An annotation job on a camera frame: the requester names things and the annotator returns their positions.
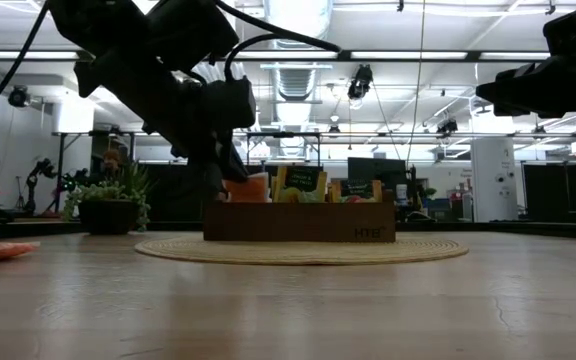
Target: table surface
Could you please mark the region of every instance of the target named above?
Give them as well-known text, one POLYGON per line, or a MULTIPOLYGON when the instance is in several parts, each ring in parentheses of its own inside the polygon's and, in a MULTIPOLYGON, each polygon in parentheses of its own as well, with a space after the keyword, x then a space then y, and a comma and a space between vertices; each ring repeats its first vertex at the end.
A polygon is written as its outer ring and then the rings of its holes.
POLYGON ((23 239, 42 245, 0 263, 0 360, 576 360, 576 239, 420 234, 471 252, 247 266, 133 251, 174 233, 23 239))

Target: white column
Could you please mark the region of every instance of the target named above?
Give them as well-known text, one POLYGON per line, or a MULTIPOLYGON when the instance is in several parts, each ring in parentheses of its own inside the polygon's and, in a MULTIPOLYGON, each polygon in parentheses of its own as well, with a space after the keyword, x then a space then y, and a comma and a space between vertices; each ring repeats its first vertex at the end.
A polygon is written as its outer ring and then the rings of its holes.
MULTIPOLYGON (((93 128, 95 105, 86 99, 69 99, 54 105, 53 118, 56 132, 88 132, 93 128)), ((75 140, 76 135, 66 137, 68 145, 75 140)), ((63 173, 74 173, 83 168, 90 169, 92 156, 92 138, 84 135, 75 140, 65 151, 63 173)), ((60 208, 63 209, 65 195, 62 195, 60 208)))
POLYGON ((512 139, 472 142, 475 221, 516 220, 517 184, 512 139))

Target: wooden crate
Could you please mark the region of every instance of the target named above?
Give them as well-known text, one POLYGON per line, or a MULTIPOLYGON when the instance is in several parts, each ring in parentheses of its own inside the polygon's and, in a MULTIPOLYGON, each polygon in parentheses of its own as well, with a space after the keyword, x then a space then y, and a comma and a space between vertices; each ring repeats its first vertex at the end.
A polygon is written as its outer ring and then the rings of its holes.
POLYGON ((394 242, 395 206, 215 203, 205 208, 204 240, 394 242))

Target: round jute mat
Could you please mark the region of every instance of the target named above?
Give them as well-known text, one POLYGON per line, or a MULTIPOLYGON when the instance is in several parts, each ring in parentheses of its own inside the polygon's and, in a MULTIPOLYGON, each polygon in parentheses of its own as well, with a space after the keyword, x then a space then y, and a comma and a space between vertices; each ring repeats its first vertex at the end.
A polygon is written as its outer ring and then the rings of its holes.
POLYGON ((251 265, 367 265, 439 260, 468 253, 440 234, 398 233, 396 243, 204 241, 202 233, 180 233, 135 246, 169 259, 251 265))

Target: ceiling duct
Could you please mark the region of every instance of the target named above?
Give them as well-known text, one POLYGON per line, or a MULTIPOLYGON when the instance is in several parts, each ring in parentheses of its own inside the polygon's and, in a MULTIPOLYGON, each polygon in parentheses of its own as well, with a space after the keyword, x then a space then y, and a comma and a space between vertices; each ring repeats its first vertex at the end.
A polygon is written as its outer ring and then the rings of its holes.
MULTIPOLYGON (((266 21, 317 39, 324 39, 332 17, 332 0, 264 0, 266 21)), ((312 47, 291 40, 275 40, 273 48, 310 50, 312 47)), ((303 131, 308 123, 317 82, 315 69, 273 70, 273 86, 277 99, 289 103, 276 104, 275 114, 285 131, 303 131)), ((304 141, 282 140, 283 155, 302 155, 304 141)))

